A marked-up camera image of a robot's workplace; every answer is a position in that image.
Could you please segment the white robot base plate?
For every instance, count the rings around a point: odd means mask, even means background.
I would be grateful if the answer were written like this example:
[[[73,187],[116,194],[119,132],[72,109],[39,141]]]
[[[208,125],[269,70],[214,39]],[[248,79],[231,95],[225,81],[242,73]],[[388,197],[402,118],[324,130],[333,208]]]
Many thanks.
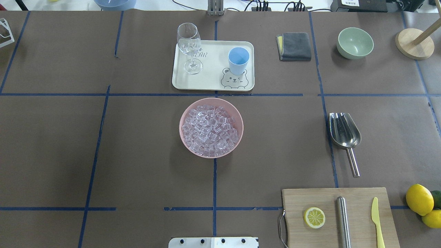
[[[257,237],[175,237],[169,248],[258,248]]]

